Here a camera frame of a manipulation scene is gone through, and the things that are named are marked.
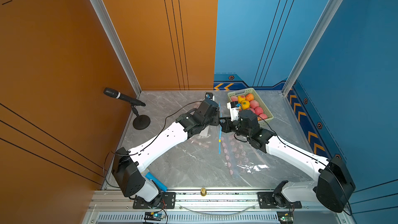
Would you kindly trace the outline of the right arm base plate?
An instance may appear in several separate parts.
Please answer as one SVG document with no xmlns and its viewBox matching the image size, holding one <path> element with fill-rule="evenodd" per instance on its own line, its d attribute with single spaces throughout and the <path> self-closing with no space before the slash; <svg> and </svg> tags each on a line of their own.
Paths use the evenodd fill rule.
<svg viewBox="0 0 398 224">
<path fill-rule="evenodd" d="M 274 194 L 273 192 L 258 192 L 257 196 L 258 203 L 261 209 L 302 208 L 302 204 L 300 201 L 289 202 L 281 194 Z"/>
</svg>

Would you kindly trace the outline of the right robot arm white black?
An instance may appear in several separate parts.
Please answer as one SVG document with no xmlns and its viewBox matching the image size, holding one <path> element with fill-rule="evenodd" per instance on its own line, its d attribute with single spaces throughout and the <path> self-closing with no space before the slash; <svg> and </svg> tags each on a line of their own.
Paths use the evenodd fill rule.
<svg viewBox="0 0 398 224">
<path fill-rule="evenodd" d="M 285 208 L 295 202 L 318 202 L 336 213 L 350 208 L 349 198 L 356 186 L 341 158 L 316 155 L 283 140 L 271 127 L 260 127 L 249 110 L 235 118 L 222 117 L 220 125 L 223 132 L 245 137 L 253 148 L 282 159 L 311 178 L 299 183 L 283 180 L 272 193 L 273 205 Z"/>
</svg>

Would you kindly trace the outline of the clear blue-zipper zip bag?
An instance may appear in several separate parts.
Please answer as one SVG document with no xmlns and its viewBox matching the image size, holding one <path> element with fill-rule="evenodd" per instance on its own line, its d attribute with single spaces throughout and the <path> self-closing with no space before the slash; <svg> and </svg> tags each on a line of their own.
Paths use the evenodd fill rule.
<svg viewBox="0 0 398 224">
<path fill-rule="evenodd" d="M 217 126 L 218 129 L 218 154 L 221 154 L 221 136 L 222 129 L 220 125 L 220 104 L 217 104 L 215 101 L 210 99 L 204 99 L 199 108 L 199 122 L 204 127 L 209 125 Z"/>
</svg>

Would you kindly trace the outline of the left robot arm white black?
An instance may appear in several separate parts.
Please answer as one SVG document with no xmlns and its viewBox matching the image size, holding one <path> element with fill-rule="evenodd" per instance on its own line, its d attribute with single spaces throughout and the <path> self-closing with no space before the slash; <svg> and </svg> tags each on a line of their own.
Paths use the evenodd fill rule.
<svg viewBox="0 0 398 224">
<path fill-rule="evenodd" d="M 150 164 L 174 146 L 200 134 L 208 126 L 219 124 L 219 104 L 204 99 L 198 108 L 181 114 L 167 128 L 146 143 L 115 152 L 111 173 L 126 198 L 138 196 L 144 201 L 157 204 L 160 188 L 142 175 Z"/>
</svg>

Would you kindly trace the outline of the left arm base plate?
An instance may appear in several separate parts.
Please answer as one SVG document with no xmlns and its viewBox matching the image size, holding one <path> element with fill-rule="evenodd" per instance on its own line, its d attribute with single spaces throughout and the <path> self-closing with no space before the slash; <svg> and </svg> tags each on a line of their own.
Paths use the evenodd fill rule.
<svg viewBox="0 0 398 224">
<path fill-rule="evenodd" d="M 133 201 L 133 209 L 174 209 L 175 203 L 175 192 L 161 192 L 150 202 L 145 201 L 142 197 L 136 196 Z"/>
</svg>

